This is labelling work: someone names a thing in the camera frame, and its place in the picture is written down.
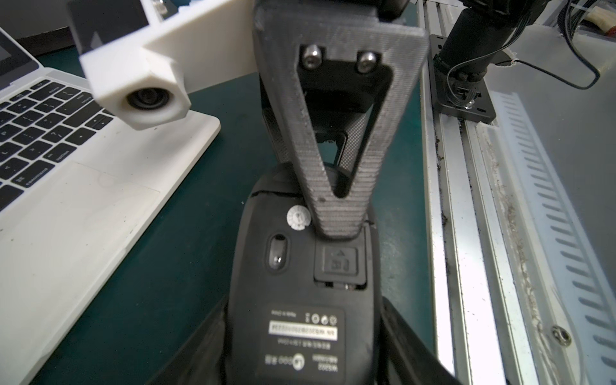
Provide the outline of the black mouse battery cover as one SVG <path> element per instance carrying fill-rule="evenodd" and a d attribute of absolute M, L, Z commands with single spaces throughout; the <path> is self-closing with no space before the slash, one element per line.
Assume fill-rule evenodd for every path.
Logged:
<path fill-rule="evenodd" d="M 347 240 L 318 237 L 315 244 L 314 279 L 361 287 L 367 284 L 366 233 Z"/>

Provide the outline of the black wireless mouse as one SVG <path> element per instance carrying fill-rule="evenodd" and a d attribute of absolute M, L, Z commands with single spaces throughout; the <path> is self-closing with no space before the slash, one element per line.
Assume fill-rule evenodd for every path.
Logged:
<path fill-rule="evenodd" d="M 378 377 L 380 251 L 368 212 L 367 284 L 317 282 L 320 235 L 290 163 L 245 203 L 227 308 L 229 384 L 373 384 Z"/>

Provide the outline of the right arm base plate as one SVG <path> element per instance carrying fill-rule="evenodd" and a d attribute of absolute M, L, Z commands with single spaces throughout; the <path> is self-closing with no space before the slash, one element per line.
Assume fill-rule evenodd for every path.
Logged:
<path fill-rule="evenodd" d="M 445 83 L 445 74 L 438 71 L 434 64 L 446 38 L 440 35 L 430 35 L 429 41 L 428 75 L 433 111 L 471 122 L 492 123 L 497 113 L 484 80 L 466 84 L 450 76 L 449 85 L 452 88 L 450 92 Z"/>

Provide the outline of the silver laptop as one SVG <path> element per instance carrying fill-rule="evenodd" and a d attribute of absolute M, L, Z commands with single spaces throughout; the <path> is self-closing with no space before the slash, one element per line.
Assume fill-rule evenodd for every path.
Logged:
<path fill-rule="evenodd" d="M 2 33 L 2 383 L 33 380 L 220 129 L 130 128 Z"/>

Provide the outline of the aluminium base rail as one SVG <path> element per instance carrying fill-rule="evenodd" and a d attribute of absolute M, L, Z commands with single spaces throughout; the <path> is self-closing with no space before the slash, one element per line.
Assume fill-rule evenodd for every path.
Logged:
<path fill-rule="evenodd" d="M 494 91 L 518 94 L 615 296 L 615 4 L 543 2 L 483 80 L 491 100 Z M 434 112 L 429 80 L 426 63 L 439 361 L 465 384 L 588 384 L 497 117 L 485 124 Z"/>

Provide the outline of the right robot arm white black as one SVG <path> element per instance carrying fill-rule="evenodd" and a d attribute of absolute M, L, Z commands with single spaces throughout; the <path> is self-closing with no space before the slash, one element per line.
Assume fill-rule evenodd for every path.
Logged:
<path fill-rule="evenodd" d="M 425 63 L 437 91 L 470 102 L 492 58 L 543 1 L 466 1 L 439 53 L 402 23 L 404 1 L 257 1 L 253 45 L 278 158 L 292 163 L 317 231 L 352 239 Z"/>

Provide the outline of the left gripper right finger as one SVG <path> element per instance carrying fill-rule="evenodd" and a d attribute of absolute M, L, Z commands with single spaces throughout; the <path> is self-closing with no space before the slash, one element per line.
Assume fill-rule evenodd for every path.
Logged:
<path fill-rule="evenodd" d="M 460 383 L 426 348 L 387 298 L 383 298 L 381 308 L 380 383 Z"/>

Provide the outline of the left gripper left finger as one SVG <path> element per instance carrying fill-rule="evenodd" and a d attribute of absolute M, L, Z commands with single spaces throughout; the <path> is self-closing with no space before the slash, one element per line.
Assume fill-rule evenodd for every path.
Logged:
<path fill-rule="evenodd" d="M 147 384 L 226 384 L 227 307 L 228 298 L 219 301 Z"/>

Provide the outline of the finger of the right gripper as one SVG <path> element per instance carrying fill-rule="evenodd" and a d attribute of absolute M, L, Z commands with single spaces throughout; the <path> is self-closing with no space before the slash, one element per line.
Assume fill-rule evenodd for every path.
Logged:
<path fill-rule="evenodd" d="M 353 239 L 428 53 L 405 1 L 257 1 L 264 121 L 323 237 Z"/>
<path fill-rule="evenodd" d="M 262 109 L 274 153 L 279 163 L 290 161 L 289 151 L 282 138 L 274 111 L 271 107 Z M 332 160 L 325 163 L 336 165 L 348 172 L 355 166 L 367 128 L 367 113 L 337 112 L 327 110 L 310 110 L 311 123 L 318 144 L 332 143 L 336 145 L 336 153 Z"/>

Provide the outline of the white vent grille strip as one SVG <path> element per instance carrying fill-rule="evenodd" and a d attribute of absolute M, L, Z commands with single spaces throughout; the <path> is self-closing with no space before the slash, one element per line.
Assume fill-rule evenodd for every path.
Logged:
<path fill-rule="evenodd" d="M 494 91 L 498 126 L 545 250 L 588 384 L 615 382 L 615 296 L 518 94 Z"/>

